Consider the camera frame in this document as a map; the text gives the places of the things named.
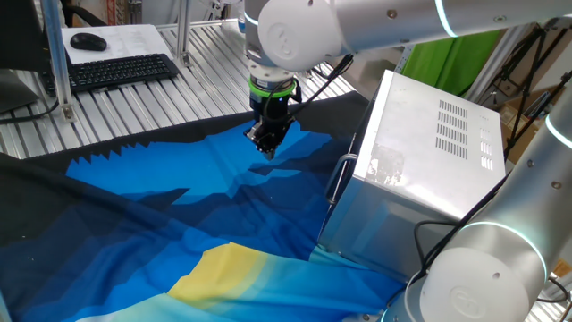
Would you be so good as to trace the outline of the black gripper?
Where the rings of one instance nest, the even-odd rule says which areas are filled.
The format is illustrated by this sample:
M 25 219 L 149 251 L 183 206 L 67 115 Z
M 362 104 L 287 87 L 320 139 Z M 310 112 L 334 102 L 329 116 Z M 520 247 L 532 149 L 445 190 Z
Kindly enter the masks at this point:
M 275 158 L 277 148 L 290 128 L 292 118 L 289 110 L 289 100 L 301 101 L 298 94 L 263 97 L 255 92 L 250 93 L 250 107 L 255 111 L 255 124 L 244 131 L 244 135 L 256 149 L 266 154 L 268 160 Z

